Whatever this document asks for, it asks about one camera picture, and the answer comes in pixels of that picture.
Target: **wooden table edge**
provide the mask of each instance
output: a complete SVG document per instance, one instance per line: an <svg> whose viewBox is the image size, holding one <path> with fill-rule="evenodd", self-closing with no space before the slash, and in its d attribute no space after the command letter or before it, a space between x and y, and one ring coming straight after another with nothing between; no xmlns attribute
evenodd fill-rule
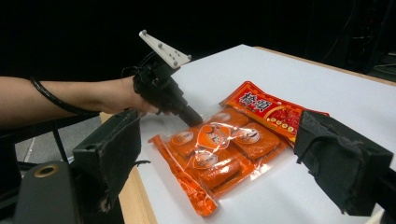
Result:
<svg viewBox="0 0 396 224"><path fill-rule="evenodd" d="M305 62L305 63L312 63L314 65L319 65L319 66L322 66L322 67L330 68L332 70L343 72L343 73L346 73L346 74L349 74L349 75L352 75L352 76L355 76L355 77L367 78L367 79L370 79L372 81L376 81L376 82L380 82L380 83L383 83L383 84L388 84L390 86L396 87L396 82L388 81L388 80L385 80L385 79L382 79L382 78L379 78L379 77L370 77L368 75L352 72L352 71L349 71L349 70L346 70L346 69L343 69L343 68L334 67L334 66L327 65L327 64L324 64L324 63L318 63L318 62L310 61L310 60L307 60L307 59L304 59L304 58L300 58L300 57L297 57L297 56L293 56L293 55L290 55L290 54L287 54L287 53L282 53L282 52L279 52L279 51L276 51L276 50L273 50L273 49L266 49L266 48L263 48L263 47L260 47L260 46L256 46L254 48L255 49L266 50L268 52L279 54L279 55L282 55L282 56L285 56L285 57L289 57L289 58L292 58L292 59L295 59L295 60L299 60L299 61L302 61L302 62Z"/></svg>

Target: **red snack package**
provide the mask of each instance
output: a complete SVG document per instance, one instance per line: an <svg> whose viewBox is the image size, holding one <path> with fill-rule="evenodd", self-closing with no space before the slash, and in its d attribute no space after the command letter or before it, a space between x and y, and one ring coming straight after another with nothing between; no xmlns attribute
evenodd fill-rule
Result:
<svg viewBox="0 0 396 224"><path fill-rule="evenodd" d="M245 81L236 91L220 102L223 106L232 106L251 119L279 133L290 141L293 147L303 110L300 105L276 98L250 81Z"/></svg>

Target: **packaged food item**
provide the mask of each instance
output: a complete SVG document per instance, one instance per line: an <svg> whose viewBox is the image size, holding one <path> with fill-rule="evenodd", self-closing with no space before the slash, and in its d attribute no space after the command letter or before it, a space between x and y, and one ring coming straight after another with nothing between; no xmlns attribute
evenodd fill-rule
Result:
<svg viewBox="0 0 396 224"><path fill-rule="evenodd" d="M241 181L256 178L262 167L289 145L231 106L203 124L172 136L149 140L161 152L200 216L209 216L217 200Z"/></svg>
<svg viewBox="0 0 396 224"><path fill-rule="evenodd" d="M255 122L244 126L233 141L253 161L267 155L280 144L276 134Z"/></svg>
<svg viewBox="0 0 396 224"><path fill-rule="evenodd" d="M308 110L268 94L250 81L244 82L220 104L229 105L275 133L287 137L292 147L298 131L300 116L303 110Z"/></svg>

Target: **black cable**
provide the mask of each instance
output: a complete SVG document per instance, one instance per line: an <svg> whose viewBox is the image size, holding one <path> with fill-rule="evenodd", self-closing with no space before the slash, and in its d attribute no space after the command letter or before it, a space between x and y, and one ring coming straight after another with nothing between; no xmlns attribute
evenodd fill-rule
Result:
<svg viewBox="0 0 396 224"><path fill-rule="evenodd" d="M323 59L320 61L321 63L325 63L325 61L327 60L327 58L329 57L329 55L332 53L332 51L334 50L335 46L337 45L338 41L340 40L340 37L342 36L343 32L345 31L345 29L347 28L347 26L349 25L350 21L352 20L352 16L355 12L355 8L356 8L356 1L352 0L352 11L349 14L348 19L346 20L346 23L343 27L343 29L340 32L340 35L337 36L337 38L335 39L334 43L332 44L332 47L330 48L330 50L327 52L327 54L323 57Z"/></svg>
<svg viewBox="0 0 396 224"><path fill-rule="evenodd" d="M45 96L48 100L53 102L55 105L59 106L60 108L82 116L96 116L99 114L97 111L90 111L90 110L85 110L81 109L78 107L75 107L73 105L70 105L64 101L61 101L58 99L56 96L54 96L52 93L50 93L46 88L44 88L41 83L37 80L35 80L34 77L30 77L30 81L32 82L33 86L43 95Z"/></svg>
<svg viewBox="0 0 396 224"><path fill-rule="evenodd" d="M69 163L69 160L67 159L67 156L66 156L66 151L64 150L64 145L62 144L61 136L59 135L59 132L58 132L58 125L56 123L56 120L54 120L52 122L52 133L55 138L56 145L59 148L59 152L61 153L62 160L64 162Z"/></svg>

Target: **white table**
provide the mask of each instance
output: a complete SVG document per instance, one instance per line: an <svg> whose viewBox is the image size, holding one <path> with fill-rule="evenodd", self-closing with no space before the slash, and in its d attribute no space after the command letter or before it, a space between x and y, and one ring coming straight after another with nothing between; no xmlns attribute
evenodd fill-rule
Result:
<svg viewBox="0 0 396 224"><path fill-rule="evenodd" d="M187 63L173 74L192 108L206 116L244 81L306 108L330 113L346 126L395 152L396 87L330 66L240 45ZM276 165L219 200L218 210L200 217L157 149L147 143L157 133L184 129L177 117L141 119L138 167L158 223L365 223L369 217L342 215L338 207L287 149ZM396 169L396 161L391 164Z"/></svg>

